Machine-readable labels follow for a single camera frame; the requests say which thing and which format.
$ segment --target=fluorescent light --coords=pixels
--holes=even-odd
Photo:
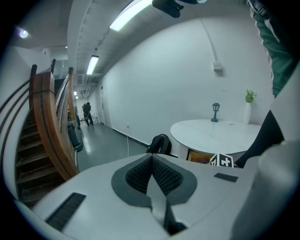
[[[20,36],[21,38],[26,38],[26,37],[28,36],[28,31],[22,29],[22,30],[19,32],[19,36]]]
[[[132,1],[113,21],[110,28],[115,31],[120,31],[126,23],[130,21],[135,15],[137,15],[144,8],[149,6],[152,0],[134,0]]]
[[[90,58],[90,63],[88,66],[88,70],[86,71],[86,75],[92,75],[94,72],[94,68],[99,60],[98,56],[92,55]]]

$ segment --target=round ceiling light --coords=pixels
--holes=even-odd
[[[19,33],[19,36],[20,36],[21,38],[26,38],[26,37],[28,37],[28,31],[26,31],[26,30],[21,30],[20,33]]]

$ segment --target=cube with marker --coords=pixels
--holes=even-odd
[[[210,159],[210,165],[213,166],[224,166],[224,167],[234,167],[233,164],[233,157],[222,154],[222,153],[216,153],[211,159]]]

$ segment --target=flower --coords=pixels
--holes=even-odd
[[[245,97],[246,103],[252,103],[256,97],[257,97],[257,93],[254,89],[249,89],[249,88],[246,89],[246,97]]]

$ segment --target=floor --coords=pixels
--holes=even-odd
[[[90,167],[110,163],[127,158],[127,138],[114,132],[104,124],[94,124],[89,127],[81,124],[83,150],[78,153],[79,171]],[[129,156],[146,153],[147,148],[128,140]]]

